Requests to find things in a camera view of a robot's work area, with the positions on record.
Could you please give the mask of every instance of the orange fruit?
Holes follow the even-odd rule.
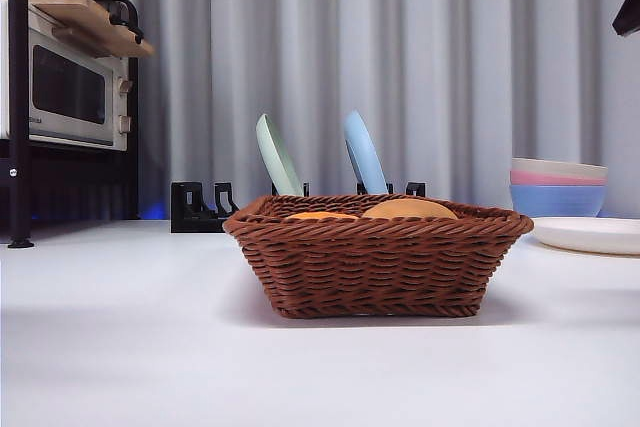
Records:
[[[341,214],[340,212],[299,212],[297,214],[290,215],[287,219],[327,219],[334,217],[338,219],[357,219],[355,215]]]
[[[371,219],[393,219],[394,217],[444,217],[457,219],[458,216],[444,205],[429,200],[394,199],[381,202],[367,210],[362,217]]]

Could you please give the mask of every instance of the basket rim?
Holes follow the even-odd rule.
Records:
[[[379,195],[317,195],[311,196],[312,198],[327,201],[327,200],[357,200],[359,198],[363,198],[364,196],[369,197],[385,197],[390,199],[415,199],[414,195],[406,195],[406,194],[379,194]],[[223,224],[229,224],[228,227],[232,225],[243,225],[249,227],[250,225],[257,224],[276,224],[276,225],[292,225],[292,226],[310,226],[316,224],[340,224],[340,225],[378,225],[378,224],[386,224],[386,225],[406,225],[406,226],[414,226],[417,227],[422,224],[429,224],[430,226],[447,226],[451,224],[459,225],[461,221],[464,222],[465,225],[471,224],[487,224],[487,223],[512,223],[512,222],[523,222],[527,224],[527,227],[524,230],[526,232],[530,231],[533,227],[533,221],[527,217],[526,215],[520,214],[513,210],[502,209],[499,207],[482,207],[479,205],[473,204],[463,204],[458,202],[452,202],[449,200],[436,199],[430,197],[421,197],[423,200],[428,200],[431,202],[436,202],[438,204],[444,205],[447,208],[450,208],[456,213],[463,213],[465,216],[461,219],[449,219],[442,217],[395,217],[393,219],[374,219],[374,218],[366,218],[359,217],[357,219],[347,219],[347,218],[336,218],[336,217],[328,217],[325,219],[296,219],[296,218],[286,218],[286,217],[278,217],[278,216],[269,216],[259,214],[263,208],[272,202],[278,201],[287,201],[291,199],[300,198],[295,195],[264,195],[258,197],[253,202],[245,206],[244,208],[235,212],[229,219]]]

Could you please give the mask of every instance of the wooden cutting board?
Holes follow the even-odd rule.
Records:
[[[135,41],[135,34],[124,25],[112,25],[109,12],[94,0],[29,0],[38,9],[60,23],[81,30],[96,42],[96,52],[107,51],[116,57],[146,57],[154,53],[146,40]]]

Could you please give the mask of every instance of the black metal shelf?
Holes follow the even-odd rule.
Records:
[[[137,12],[124,3],[128,23],[137,28]],[[129,59],[127,110],[132,118],[127,151],[34,142],[29,139],[29,24],[28,0],[9,4],[9,140],[0,141],[0,187],[9,188],[9,248],[32,247],[32,185],[120,184],[126,190],[124,218],[138,218],[138,60]]]

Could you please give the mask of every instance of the wicker basket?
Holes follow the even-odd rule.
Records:
[[[533,228],[528,217],[429,199],[459,219],[285,219],[321,210],[360,215],[406,197],[261,197],[224,229],[284,317],[474,315],[504,254]]]

